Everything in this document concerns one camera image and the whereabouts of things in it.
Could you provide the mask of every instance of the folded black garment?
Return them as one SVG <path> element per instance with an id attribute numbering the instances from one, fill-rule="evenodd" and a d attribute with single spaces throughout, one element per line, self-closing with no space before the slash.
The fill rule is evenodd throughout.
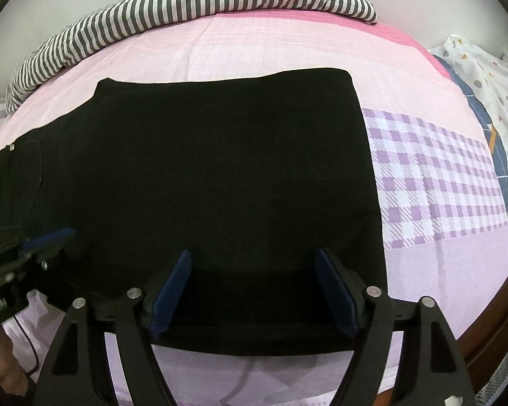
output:
<path id="1" fill-rule="evenodd" d="M 83 240 L 41 284 L 62 309 L 143 286 L 188 249 L 191 279 L 156 343 L 320 354 L 353 344 L 334 326 L 314 249 L 387 290 L 367 132 L 343 70 L 103 80 L 11 149 L 0 151 L 0 240 L 63 226 Z"/>

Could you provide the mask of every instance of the mattress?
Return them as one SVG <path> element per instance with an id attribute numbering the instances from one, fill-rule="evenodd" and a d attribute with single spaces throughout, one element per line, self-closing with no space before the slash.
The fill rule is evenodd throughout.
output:
<path id="1" fill-rule="evenodd" d="M 377 180 L 389 295 L 434 297 L 459 337 L 508 275 L 504 197 L 466 96 L 437 59 L 389 26 L 281 9 L 153 28 L 105 47 L 40 86 L 0 128 L 0 149 L 87 101 L 104 78 L 215 81 L 313 67 L 344 69 L 352 76 Z M 128 146 L 128 136 L 123 144 Z M 37 292 L 19 314 L 41 358 L 61 316 Z M 31 369 L 22 333 L 14 322 L 5 327 L 19 361 Z M 394 383 L 401 340 L 394 333 L 380 391 Z M 107 346 L 120 402 L 130 404 L 113 335 L 107 335 Z M 352 355 L 154 351 L 177 402 L 196 405 L 329 402 Z"/>

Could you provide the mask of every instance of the striped pillow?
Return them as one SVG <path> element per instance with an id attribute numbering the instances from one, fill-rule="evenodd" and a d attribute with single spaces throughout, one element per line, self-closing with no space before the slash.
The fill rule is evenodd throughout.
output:
<path id="1" fill-rule="evenodd" d="M 374 7 L 367 0 L 122 0 L 81 18 L 28 55 L 7 87 L 7 110 L 17 110 L 61 68 L 128 36 L 219 12 L 266 8 L 321 10 L 377 22 Z"/>

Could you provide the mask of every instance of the black cable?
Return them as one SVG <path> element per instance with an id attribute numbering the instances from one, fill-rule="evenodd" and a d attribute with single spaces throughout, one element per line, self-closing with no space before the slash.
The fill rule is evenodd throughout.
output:
<path id="1" fill-rule="evenodd" d="M 30 337 L 28 337 L 28 334 L 26 334 L 26 331 L 24 328 L 20 325 L 19 319 L 17 319 L 17 316 L 14 316 L 15 322 L 17 322 L 17 325 L 19 326 L 20 330 L 23 332 L 24 336 L 26 337 L 26 340 L 28 340 L 28 343 L 30 344 L 30 347 L 32 348 L 32 352 L 34 353 L 34 358 L 36 359 L 36 366 L 32 368 L 26 375 L 30 377 L 32 374 L 35 374 L 39 370 L 39 357 L 38 353 L 36 352 L 36 349 L 34 348 L 34 344 L 32 343 L 32 340 L 30 340 Z"/>

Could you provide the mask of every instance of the human hand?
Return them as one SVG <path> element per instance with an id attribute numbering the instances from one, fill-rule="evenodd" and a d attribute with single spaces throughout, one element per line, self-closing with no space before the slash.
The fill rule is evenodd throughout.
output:
<path id="1" fill-rule="evenodd" d="M 24 396 L 28 389 L 28 378 L 13 350 L 13 342 L 0 325 L 0 386 L 6 393 Z"/>

